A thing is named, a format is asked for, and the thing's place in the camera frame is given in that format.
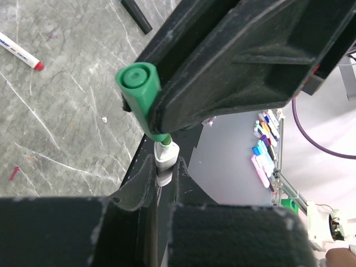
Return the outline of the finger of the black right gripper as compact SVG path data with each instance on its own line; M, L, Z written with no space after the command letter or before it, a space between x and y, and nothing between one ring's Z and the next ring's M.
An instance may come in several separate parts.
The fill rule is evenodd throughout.
M354 43L354 1L181 1L138 56L162 88L149 129L283 107Z

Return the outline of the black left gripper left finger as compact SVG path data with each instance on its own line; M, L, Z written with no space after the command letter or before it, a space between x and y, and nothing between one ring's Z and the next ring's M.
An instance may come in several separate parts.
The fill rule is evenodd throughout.
M1 198L2 266L155 266L155 161L111 196Z

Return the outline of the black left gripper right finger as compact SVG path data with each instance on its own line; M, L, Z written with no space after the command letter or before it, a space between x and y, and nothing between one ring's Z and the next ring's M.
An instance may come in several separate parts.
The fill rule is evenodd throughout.
M316 266L303 223L271 207L246 161L175 167L177 193L168 222L168 266Z

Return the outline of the green pen cap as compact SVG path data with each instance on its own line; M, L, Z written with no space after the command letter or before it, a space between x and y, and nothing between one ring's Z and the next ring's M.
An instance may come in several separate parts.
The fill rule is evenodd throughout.
M150 109L161 91L155 65L147 62L133 63L118 71L115 81L144 133L156 142L166 142L169 134L155 134L149 129Z

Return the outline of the white marker with green tip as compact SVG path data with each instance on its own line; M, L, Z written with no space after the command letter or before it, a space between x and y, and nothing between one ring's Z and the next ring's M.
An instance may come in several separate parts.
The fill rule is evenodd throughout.
M176 164L180 148L170 135L163 142L154 143L154 156L157 167L157 184L166 186L172 180L172 168Z

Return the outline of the white marker with red tip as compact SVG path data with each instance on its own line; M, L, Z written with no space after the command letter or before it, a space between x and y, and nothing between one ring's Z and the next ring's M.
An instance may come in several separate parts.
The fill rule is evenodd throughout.
M44 65L40 60L38 60L35 56L31 55L21 46L16 44L14 41L12 41L2 32L0 33L0 43L5 50L7 50L11 54L19 58L27 65L29 65L32 69L39 72L44 69Z

